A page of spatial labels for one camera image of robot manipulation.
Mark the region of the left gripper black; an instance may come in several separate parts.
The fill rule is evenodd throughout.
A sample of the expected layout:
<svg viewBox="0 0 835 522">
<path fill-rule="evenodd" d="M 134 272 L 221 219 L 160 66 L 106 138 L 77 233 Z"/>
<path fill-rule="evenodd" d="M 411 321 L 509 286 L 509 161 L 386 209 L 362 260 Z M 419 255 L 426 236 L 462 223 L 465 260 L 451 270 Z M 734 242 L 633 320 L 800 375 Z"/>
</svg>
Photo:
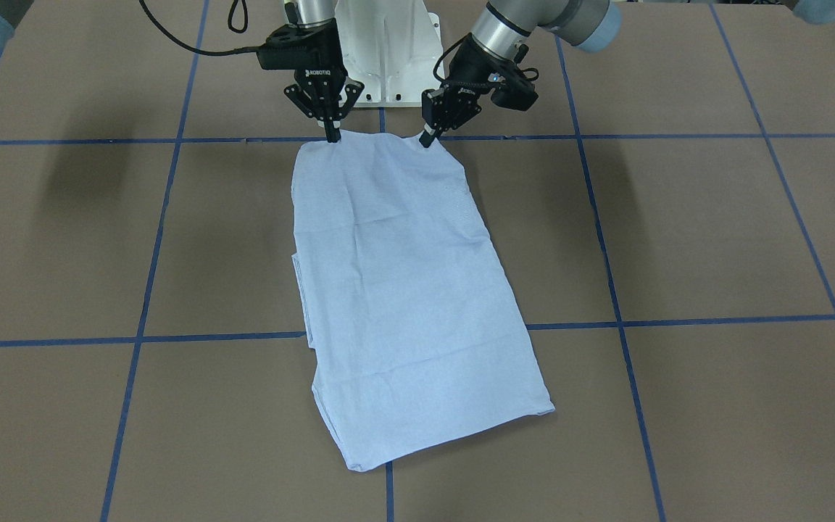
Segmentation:
<svg viewBox="0 0 835 522">
<path fill-rule="evenodd" d="M 538 99 L 534 83 L 539 78 L 539 70 L 519 67 L 528 50 L 522 43 L 514 59 L 504 59 L 484 49 L 471 34 L 454 43 L 436 63 L 440 66 L 448 54 L 455 52 L 448 76 L 434 72 L 440 86 L 422 92 L 424 128 L 418 143 L 430 149 L 438 135 L 470 122 L 481 113 L 483 108 L 478 100 L 483 96 L 490 96 L 498 108 L 521 112 L 530 109 Z"/>
</svg>

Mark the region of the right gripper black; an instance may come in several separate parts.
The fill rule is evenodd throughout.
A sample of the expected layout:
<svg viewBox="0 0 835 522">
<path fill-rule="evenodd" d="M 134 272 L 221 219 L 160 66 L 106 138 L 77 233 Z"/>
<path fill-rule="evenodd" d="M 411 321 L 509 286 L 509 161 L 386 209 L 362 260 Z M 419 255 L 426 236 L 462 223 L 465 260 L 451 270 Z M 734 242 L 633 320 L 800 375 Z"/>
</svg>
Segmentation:
<svg viewBox="0 0 835 522">
<path fill-rule="evenodd" d="M 354 109 L 365 84 L 349 75 L 338 24 L 284 25 L 257 50 L 264 70 L 291 70 L 294 83 L 284 94 L 309 118 L 325 123 L 327 142 L 341 141 L 341 122 Z"/>
</svg>

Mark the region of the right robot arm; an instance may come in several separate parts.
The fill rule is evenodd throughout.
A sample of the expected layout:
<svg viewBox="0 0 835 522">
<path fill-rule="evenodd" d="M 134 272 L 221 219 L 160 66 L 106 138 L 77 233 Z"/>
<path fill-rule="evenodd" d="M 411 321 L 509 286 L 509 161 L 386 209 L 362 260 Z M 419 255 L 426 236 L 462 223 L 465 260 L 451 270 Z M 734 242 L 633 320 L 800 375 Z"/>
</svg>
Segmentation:
<svg viewBox="0 0 835 522">
<path fill-rule="evenodd" d="M 315 120 L 332 144 L 341 140 L 341 123 L 354 109 L 364 83 L 344 64 L 333 1 L 285 1 L 285 24 L 256 51 L 263 70 L 290 70 L 293 83 L 283 93 Z"/>
</svg>

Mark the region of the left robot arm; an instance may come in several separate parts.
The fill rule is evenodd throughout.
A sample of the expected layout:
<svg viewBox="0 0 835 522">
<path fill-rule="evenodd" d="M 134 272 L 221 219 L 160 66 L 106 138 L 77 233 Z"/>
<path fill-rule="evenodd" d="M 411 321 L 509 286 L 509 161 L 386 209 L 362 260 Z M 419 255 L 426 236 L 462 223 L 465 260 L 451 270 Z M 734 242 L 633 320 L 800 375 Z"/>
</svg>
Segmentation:
<svg viewBox="0 0 835 522">
<path fill-rule="evenodd" d="M 536 68 L 520 63 L 527 40 L 541 29 L 574 49 L 606 49 L 622 26 L 613 1 L 488 1 L 473 29 L 438 58 L 432 73 L 439 86 L 421 95 L 424 129 L 418 139 L 428 148 L 481 113 L 490 96 L 498 108 L 526 112 L 538 99 Z"/>
</svg>

